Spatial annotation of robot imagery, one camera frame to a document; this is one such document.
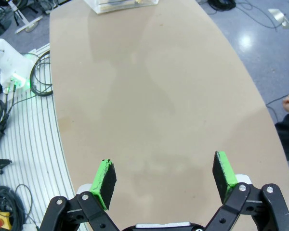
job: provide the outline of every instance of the blue floor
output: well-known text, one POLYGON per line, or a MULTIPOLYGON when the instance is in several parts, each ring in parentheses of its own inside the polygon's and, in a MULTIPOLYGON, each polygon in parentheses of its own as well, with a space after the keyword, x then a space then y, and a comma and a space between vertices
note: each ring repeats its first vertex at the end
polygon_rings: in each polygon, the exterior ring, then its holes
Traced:
MULTIPOLYGON (((267 14, 269 14, 267 9, 278 8, 289 17, 289 0, 250 0, 249 2, 267 14)), ((289 29, 283 29, 281 26, 276 30, 266 28, 236 8, 215 13, 207 3, 201 4, 201 7, 210 14, 211 19, 229 40, 266 103, 289 93, 289 29)), ((247 10, 249 6, 242 4, 238 4, 238 7, 262 24, 273 26, 272 22, 256 8, 247 10)), ((35 15, 30 10, 25 10, 23 13, 29 20, 41 14, 35 15)), ((30 33, 23 31, 15 35, 15 30, 16 25, 13 20, 12 26, 1 38, 11 43, 19 52, 39 48, 49 42, 49 17, 44 16, 38 27, 30 33)), ((282 108, 281 101, 270 106, 277 114, 276 119, 270 111, 274 122, 282 120, 287 114, 282 108)))

